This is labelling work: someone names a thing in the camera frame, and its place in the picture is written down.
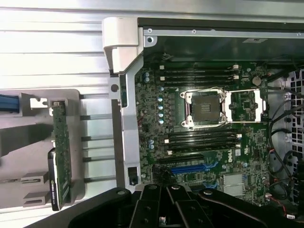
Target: pcie slot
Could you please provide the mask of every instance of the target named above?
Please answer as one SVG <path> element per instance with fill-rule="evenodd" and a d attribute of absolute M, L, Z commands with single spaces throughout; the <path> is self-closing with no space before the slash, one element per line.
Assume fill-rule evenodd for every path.
<path fill-rule="evenodd" d="M 160 158 L 157 160 L 159 164 L 179 163 L 179 162 L 190 162 L 195 160 L 203 160 L 204 155 L 189 155 L 189 156 L 175 156 L 169 158 Z"/>
<path fill-rule="evenodd" d="M 201 172 L 207 171 L 210 168 L 214 168 L 218 162 L 215 162 L 213 165 L 191 165 L 191 166 L 181 166 L 181 167 L 173 167 L 171 168 L 171 172 L 173 174 L 180 174 L 180 173 L 189 173 L 189 172 Z"/>

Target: chip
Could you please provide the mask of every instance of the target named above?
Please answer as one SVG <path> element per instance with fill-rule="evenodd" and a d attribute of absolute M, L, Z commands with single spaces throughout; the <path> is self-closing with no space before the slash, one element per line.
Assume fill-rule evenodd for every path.
<path fill-rule="evenodd" d="M 244 102 L 244 109 L 250 109 L 250 102 Z"/>
<path fill-rule="evenodd" d="M 220 103 L 217 95 L 193 96 L 191 101 L 194 122 L 219 120 Z"/>
<path fill-rule="evenodd" d="M 256 170 L 261 170 L 261 165 L 256 165 Z"/>

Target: screw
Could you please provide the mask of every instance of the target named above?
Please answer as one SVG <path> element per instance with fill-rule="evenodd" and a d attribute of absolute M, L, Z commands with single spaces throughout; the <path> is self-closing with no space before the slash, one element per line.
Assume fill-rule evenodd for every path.
<path fill-rule="evenodd" d="M 172 185 L 171 188 L 172 188 L 173 190 L 178 190 L 178 189 L 180 189 L 181 187 L 180 187 L 179 185 Z"/>
<path fill-rule="evenodd" d="M 226 97 L 226 94 L 221 93 L 221 94 L 219 94 L 219 97 L 222 98 L 222 99 L 224 99 Z"/>
<path fill-rule="evenodd" d="M 204 190 L 204 194 L 207 196 L 211 196 L 212 195 L 212 191 L 210 190 Z"/>
<path fill-rule="evenodd" d="M 156 186 L 156 185 L 151 185 L 151 186 L 149 187 L 149 189 L 150 189 L 150 190 L 157 189 L 157 186 Z"/>

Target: blue pcie slot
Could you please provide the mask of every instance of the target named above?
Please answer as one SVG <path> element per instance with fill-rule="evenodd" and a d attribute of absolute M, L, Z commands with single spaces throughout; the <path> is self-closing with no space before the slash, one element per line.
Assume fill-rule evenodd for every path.
<path fill-rule="evenodd" d="M 210 168 L 214 168 L 218 162 L 216 161 L 212 165 L 202 164 L 202 165 L 191 165 L 191 166 L 181 166 L 171 168 L 171 172 L 173 174 L 180 174 L 186 172 L 201 172 L 201 171 L 209 171 Z"/>

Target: ram slot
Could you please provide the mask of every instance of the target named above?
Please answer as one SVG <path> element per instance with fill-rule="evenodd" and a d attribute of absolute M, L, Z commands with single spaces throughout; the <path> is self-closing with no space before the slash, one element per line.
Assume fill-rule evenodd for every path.
<path fill-rule="evenodd" d="M 207 131 L 189 131 L 189 132 L 178 132 L 178 133 L 170 133 L 166 136 L 166 138 L 171 140 L 183 140 L 189 138 L 206 138 L 206 137 L 218 137 L 227 136 L 227 135 L 235 135 L 238 131 L 236 129 L 220 129 L 220 130 L 207 130 Z"/>
<path fill-rule="evenodd" d="M 233 80 L 215 80 L 215 81 L 195 81 L 192 80 L 190 82 L 179 82 L 179 80 L 176 80 L 175 82 L 164 82 L 162 86 L 164 87 L 179 87 L 179 86 L 204 86 L 204 87 L 209 87 L 209 86 L 229 86 L 233 85 L 234 81 Z"/>
<path fill-rule="evenodd" d="M 168 145 L 169 148 L 175 147 L 175 146 L 193 146 L 197 144 L 202 144 L 202 143 L 219 143 L 219 142 L 230 142 L 236 140 L 235 137 L 212 137 L 212 138 L 205 138 L 205 139 L 187 139 L 183 141 L 175 141 L 175 142 L 170 142 Z"/>
<path fill-rule="evenodd" d="M 226 86 L 234 83 L 238 69 L 233 68 L 186 68 L 166 69 L 161 74 L 161 83 L 170 86 Z"/>

